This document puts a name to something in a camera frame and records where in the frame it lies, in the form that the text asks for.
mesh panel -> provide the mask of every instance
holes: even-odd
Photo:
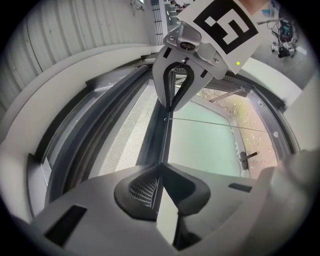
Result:
[[[147,172],[130,184],[130,194],[141,204],[151,208],[152,198],[157,189],[158,178],[153,172]]]
[[[90,179],[136,165],[156,101],[156,89],[150,80],[120,130],[114,137],[109,135],[105,140],[89,175]]]
[[[185,73],[185,74],[187,74],[187,72],[186,72],[186,70],[184,69],[184,68],[180,68],[180,67],[176,67],[175,69],[174,69],[176,72],[179,72],[179,73]]]

corrugated wall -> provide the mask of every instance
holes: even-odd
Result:
[[[74,54],[108,45],[149,44],[145,13],[132,0],[45,0],[12,34],[0,58],[0,120],[39,74]]]

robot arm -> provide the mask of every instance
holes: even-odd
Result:
[[[181,24],[163,39],[153,64],[156,93],[168,111],[178,111],[212,78],[237,73],[260,43],[257,24],[237,1],[197,1],[179,16]],[[169,88],[169,73],[184,68],[187,77],[176,95]]]

glass panel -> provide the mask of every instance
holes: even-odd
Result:
[[[211,100],[223,94],[225,94],[223,91],[204,88],[197,95]],[[228,111],[237,126],[259,130],[239,129],[246,155],[258,153],[248,159],[250,178],[257,179],[262,169],[277,165],[277,157],[270,135],[266,133],[264,123],[247,98],[234,94],[212,104]]]
[[[168,162],[239,177],[238,148],[229,125],[222,115],[190,101],[173,114]]]
[[[121,128],[115,128],[105,140],[89,178],[136,165],[157,99],[154,82],[149,80],[148,86],[125,117]]]

cable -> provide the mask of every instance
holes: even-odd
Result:
[[[193,121],[193,122],[210,124],[210,125],[227,126],[227,127],[233,127],[233,128],[239,128],[239,129],[245,129],[245,130],[250,130],[250,131],[266,133],[266,134],[269,134],[269,135],[272,135],[272,136],[278,138],[278,132],[277,131],[271,133],[271,132],[267,132],[265,130],[257,130],[257,129],[251,129],[251,128],[246,128],[246,127],[233,126],[233,125],[230,125],[230,124],[228,125],[228,124],[222,124],[222,123],[217,123],[217,122],[206,122],[206,121],[198,121],[198,120],[191,120],[191,119],[185,119],[185,118],[169,118],[169,120],[184,120],[184,121]]]
[[[296,65],[294,65],[293,67],[291,67],[287,72],[283,72],[282,74],[287,74],[287,73],[289,73],[293,68],[295,68],[296,66],[298,66],[303,60],[304,60],[304,58],[302,58]]]
[[[272,28],[270,28],[270,27],[268,26],[269,23],[271,23],[271,22],[274,22],[274,25],[273,25]],[[277,21],[274,21],[274,20],[268,20],[267,23],[266,23],[266,27],[267,27],[269,30],[272,30],[276,25],[277,25]]]

